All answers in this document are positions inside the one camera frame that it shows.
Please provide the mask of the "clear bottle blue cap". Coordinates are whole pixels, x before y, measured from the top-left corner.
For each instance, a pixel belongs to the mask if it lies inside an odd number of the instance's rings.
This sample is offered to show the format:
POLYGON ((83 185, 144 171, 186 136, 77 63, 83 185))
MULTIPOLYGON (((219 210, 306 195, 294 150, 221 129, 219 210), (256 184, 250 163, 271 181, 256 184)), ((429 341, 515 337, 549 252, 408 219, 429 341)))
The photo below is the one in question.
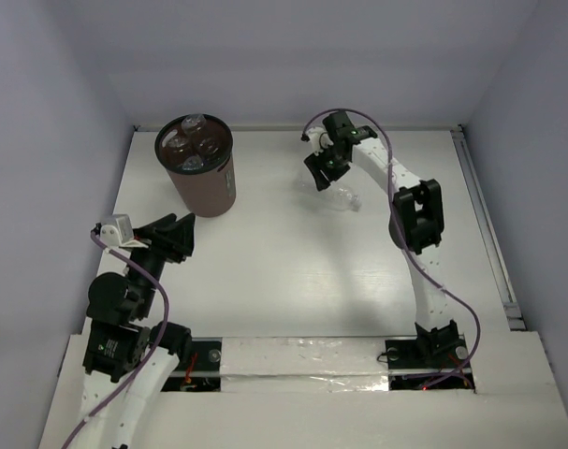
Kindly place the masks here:
POLYGON ((190 138, 200 136, 207 131, 207 120, 202 113, 188 114, 182 118, 181 128, 190 138))

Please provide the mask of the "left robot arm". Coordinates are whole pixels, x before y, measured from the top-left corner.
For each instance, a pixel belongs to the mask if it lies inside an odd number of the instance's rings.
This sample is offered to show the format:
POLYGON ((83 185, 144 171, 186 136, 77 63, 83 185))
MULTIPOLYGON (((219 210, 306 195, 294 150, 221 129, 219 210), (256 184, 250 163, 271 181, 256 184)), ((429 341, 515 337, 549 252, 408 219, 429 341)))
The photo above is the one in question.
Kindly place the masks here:
POLYGON ((65 448, 134 447, 167 378, 189 363, 191 331, 168 320, 160 279, 165 265, 193 254, 195 223, 193 213, 170 213, 135 228, 128 215, 114 214, 92 229, 93 243, 125 270, 89 286, 79 422, 65 448))

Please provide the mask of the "blue label bottle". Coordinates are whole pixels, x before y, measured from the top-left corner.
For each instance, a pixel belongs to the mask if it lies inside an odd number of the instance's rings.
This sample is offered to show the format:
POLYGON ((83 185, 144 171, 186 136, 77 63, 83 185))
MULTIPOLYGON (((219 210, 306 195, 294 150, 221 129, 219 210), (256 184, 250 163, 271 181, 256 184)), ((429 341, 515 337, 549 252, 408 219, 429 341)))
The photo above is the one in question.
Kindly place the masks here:
POLYGON ((193 147, 188 137, 176 135, 166 143, 164 149, 169 158, 182 158, 193 150, 193 147))
POLYGON ((203 167, 204 167, 204 161, 198 154, 194 154, 187 157, 184 160, 184 162, 180 165, 180 169, 186 172, 198 171, 203 167))

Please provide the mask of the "red label clear bottle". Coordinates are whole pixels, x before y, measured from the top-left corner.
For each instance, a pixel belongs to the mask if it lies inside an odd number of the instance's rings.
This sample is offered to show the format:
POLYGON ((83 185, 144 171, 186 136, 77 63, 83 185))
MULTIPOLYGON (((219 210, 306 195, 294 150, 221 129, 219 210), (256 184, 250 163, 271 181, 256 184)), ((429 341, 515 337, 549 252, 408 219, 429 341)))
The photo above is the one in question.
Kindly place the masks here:
POLYGON ((216 157, 221 150, 220 142, 215 137, 200 137, 196 141, 197 152, 205 158, 216 157))

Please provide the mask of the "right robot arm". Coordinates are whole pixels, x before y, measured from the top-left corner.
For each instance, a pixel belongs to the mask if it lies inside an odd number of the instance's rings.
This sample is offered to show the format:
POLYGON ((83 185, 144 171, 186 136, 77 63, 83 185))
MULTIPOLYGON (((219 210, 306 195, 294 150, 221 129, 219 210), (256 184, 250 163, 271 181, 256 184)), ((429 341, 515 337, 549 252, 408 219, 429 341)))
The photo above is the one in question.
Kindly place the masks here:
POLYGON ((386 131, 370 121, 353 124, 349 109, 317 114, 301 139, 312 146, 304 164, 317 190, 327 190, 351 167, 359 167, 382 189, 388 201, 389 235, 406 260, 415 298, 415 337, 387 340, 385 355, 396 369, 446 369, 447 358, 463 346, 448 309, 441 280, 440 251, 444 232, 442 188, 435 179, 417 176, 395 157, 386 131))

